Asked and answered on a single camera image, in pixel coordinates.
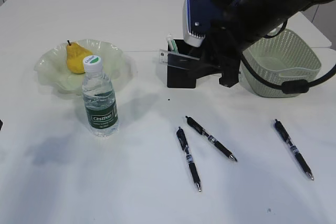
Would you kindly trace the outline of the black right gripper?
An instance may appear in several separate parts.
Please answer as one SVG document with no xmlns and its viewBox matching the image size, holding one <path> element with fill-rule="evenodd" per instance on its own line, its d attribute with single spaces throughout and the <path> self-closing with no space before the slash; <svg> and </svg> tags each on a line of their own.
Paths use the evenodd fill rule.
<svg viewBox="0 0 336 224">
<path fill-rule="evenodd" d="M 219 84 L 231 88 L 239 82 L 240 59 L 234 47 L 234 35 L 239 31 L 236 12 L 241 0 L 210 0 L 211 26 L 202 42 L 202 50 L 190 50 L 188 56 L 197 58 L 187 71 L 188 87 L 196 80 L 221 73 Z"/>
</svg>

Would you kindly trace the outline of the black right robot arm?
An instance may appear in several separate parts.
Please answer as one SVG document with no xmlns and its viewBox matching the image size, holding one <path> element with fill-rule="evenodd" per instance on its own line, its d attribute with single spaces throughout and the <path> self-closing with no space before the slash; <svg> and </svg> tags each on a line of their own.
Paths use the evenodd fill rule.
<svg viewBox="0 0 336 224">
<path fill-rule="evenodd" d="M 242 63 L 261 83 L 284 93 L 305 93 L 335 75 L 331 69 L 316 81 L 286 81 L 273 84 L 256 73 L 243 52 L 262 38 L 270 38 L 275 28 L 284 30 L 288 19 L 313 5 L 334 0 L 185 0 L 184 41 L 197 58 L 189 76 L 198 79 L 221 73 L 219 82 L 231 87 L 237 83 Z"/>
</svg>

